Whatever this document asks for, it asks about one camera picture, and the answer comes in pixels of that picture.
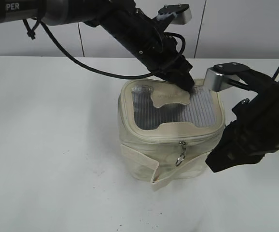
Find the bag lid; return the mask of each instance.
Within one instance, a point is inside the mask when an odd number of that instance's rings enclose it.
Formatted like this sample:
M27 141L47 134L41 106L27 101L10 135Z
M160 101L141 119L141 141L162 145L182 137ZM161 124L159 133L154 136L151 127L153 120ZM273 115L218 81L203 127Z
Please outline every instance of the bag lid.
M190 93L163 81L129 81L122 89L120 102L126 129L146 141L199 139L224 129L219 94L204 87L203 80L195 80Z

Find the beige fabric bag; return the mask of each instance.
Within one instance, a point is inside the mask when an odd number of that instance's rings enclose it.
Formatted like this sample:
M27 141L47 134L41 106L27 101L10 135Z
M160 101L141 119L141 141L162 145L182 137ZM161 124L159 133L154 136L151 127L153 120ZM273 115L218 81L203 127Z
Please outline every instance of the beige fabric bag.
M153 190L193 178L218 144L225 125L218 93L196 80L192 93L155 80L127 82L119 98L122 155L131 174Z

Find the white wall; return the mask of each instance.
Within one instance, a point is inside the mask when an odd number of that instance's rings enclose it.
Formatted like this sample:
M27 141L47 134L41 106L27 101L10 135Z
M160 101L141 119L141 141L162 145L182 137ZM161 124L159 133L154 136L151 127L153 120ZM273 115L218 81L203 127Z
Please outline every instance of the white wall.
M195 55L200 27L196 58L279 58L279 0L136 0L150 17L164 4L179 2L190 4L193 19L184 26L171 25L167 31L186 38L188 58ZM80 24L80 29L86 57L132 57L103 28ZM51 30L72 55L83 56L77 24ZM11 22L0 25L0 56L63 55L41 27L32 41L22 22Z
M58 41L73 55L82 57L77 24L50 27ZM36 30L36 39L27 36L22 21L0 24L0 56L63 56L42 27Z
M207 0L197 58L279 58L279 0Z

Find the zipper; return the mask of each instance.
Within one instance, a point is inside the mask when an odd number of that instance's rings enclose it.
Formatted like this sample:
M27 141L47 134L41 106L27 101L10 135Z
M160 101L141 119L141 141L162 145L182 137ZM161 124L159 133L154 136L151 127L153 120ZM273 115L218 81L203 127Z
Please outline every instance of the zipper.
M186 158L186 151L187 151L187 143L185 141L179 141L179 145L181 146L181 154L179 158L176 161L176 167L181 165L181 163L184 161Z
M119 109L120 111L122 110L123 107L125 108L125 103L122 102L122 99L121 99L121 104L122 105ZM143 141L147 144L175 144L175 143L177 143L177 141L180 142L179 138L161 138L161 139L158 138L158 139L156 139L155 137L148 137L148 136L139 135L136 132L134 132L131 129L131 127L129 126L129 124L127 123L128 122L127 115L120 112L120 117L122 117L121 122L124 125L124 127L127 129L127 131L130 132L137 139L139 139L139 140L141 140L141 141ZM186 141L186 143L188 143L188 142L198 142L198 141L206 140L206 139L209 139L209 138L213 138L216 134L218 134L220 131L223 131L223 130L224 130L224 127L220 126L220 128L218 130L216 130L216 131L214 131L210 134L196 136L196 137L187 137L187 138L184 138L183 142L185 142L185 141Z

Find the mesh window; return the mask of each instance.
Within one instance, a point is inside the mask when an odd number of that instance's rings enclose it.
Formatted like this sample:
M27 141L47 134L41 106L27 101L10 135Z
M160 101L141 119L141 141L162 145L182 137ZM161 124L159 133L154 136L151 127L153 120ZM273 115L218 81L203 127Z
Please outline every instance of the mesh window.
M155 108L151 99L153 88L135 86L132 88L134 119L142 130L157 129L162 123L191 122L196 127L209 127L215 124L216 116L209 89L195 87L190 93L190 104L166 104Z

